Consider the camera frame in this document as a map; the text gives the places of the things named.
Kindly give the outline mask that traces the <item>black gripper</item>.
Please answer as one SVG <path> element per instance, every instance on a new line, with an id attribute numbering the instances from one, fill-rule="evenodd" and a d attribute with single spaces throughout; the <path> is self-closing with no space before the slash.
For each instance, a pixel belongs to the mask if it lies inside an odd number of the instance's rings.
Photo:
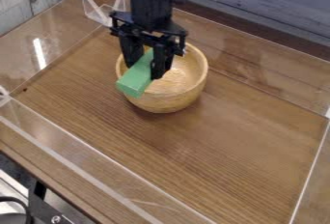
<path id="1" fill-rule="evenodd" d="M 174 54 L 182 56 L 187 30 L 174 23 L 173 4 L 178 0 L 130 0 L 128 12 L 112 12 L 111 34 L 120 39 L 130 68 L 152 47 L 151 79 L 161 79 L 171 68 Z"/>

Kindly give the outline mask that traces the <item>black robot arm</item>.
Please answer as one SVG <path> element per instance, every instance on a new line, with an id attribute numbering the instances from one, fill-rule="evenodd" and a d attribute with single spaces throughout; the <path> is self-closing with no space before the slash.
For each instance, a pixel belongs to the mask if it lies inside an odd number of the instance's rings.
<path id="1" fill-rule="evenodd" d="M 150 63 L 151 79 L 161 79 L 171 69 L 174 56 L 183 56 L 189 31 L 173 20 L 173 5 L 189 0 L 130 0 L 127 12 L 110 14 L 111 34 L 119 38 L 127 67 L 154 50 Z"/>

